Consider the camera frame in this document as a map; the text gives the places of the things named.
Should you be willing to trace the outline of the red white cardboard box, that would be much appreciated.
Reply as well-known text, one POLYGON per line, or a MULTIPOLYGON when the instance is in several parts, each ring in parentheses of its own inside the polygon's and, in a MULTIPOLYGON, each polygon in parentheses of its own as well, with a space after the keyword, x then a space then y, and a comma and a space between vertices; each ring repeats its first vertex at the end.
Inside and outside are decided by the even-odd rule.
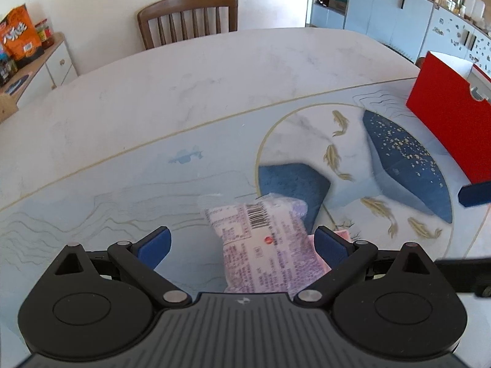
POLYGON ((428 52, 406 106, 471 184, 490 180, 490 76, 463 58, 428 52))

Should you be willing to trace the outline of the white wall cabinet unit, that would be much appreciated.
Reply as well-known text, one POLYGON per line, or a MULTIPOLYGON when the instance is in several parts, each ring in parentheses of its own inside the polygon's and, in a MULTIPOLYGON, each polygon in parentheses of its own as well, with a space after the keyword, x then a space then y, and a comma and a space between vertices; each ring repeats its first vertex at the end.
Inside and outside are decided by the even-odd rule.
POLYGON ((490 35, 452 2, 436 0, 308 0, 307 25, 366 35, 416 62, 442 52, 490 73, 490 35))

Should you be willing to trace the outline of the brown wooden chair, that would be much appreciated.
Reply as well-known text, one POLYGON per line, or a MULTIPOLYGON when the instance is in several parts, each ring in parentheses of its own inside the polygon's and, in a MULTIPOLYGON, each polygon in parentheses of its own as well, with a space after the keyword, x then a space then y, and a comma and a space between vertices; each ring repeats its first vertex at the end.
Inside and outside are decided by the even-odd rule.
POLYGON ((239 0, 160 0, 140 10, 144 48, 238 30, 239 0))

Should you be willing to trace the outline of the pink purple snack packet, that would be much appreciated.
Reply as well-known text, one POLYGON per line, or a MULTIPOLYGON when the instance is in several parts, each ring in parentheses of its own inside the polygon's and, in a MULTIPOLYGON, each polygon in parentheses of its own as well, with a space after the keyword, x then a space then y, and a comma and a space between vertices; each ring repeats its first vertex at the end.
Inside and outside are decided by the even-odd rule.
POLYGON ((305 201, 278 194, 204 210, 222 241, 227 293, 294 297, 328 273, 305 229, 307 211, 305 201))

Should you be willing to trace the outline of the pink ridged pad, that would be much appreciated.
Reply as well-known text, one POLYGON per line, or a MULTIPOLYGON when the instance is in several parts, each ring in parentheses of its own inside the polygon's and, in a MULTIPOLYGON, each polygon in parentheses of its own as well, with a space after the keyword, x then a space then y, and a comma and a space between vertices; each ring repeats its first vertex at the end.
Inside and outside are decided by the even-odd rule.
POLYGON ((339 237, 343 238, 345 241, 351 243, 350 233, 346 229, 335 230, 334 233, 339 237))

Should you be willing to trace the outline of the orange snack bag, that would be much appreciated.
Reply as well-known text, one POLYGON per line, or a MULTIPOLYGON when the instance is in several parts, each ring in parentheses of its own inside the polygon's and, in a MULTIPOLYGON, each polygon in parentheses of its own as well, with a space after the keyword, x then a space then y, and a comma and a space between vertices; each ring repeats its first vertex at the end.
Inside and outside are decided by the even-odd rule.
POLYGON ((13 8, 1 20, 1 43, 18 68, 23 68, 44 54, 42 41, 25 4, 13 8))

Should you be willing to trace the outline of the white sideboard cabinet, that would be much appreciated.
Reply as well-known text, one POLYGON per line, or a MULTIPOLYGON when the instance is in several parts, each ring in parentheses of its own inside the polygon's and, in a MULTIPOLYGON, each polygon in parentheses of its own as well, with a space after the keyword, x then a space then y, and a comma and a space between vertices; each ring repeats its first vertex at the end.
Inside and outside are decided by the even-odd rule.
POLYGON ((11 96, 19 109, 78 77, 65 36, 55 33, 53 39, 54 44, 42 56, 1 87, 1 94, 11 96))

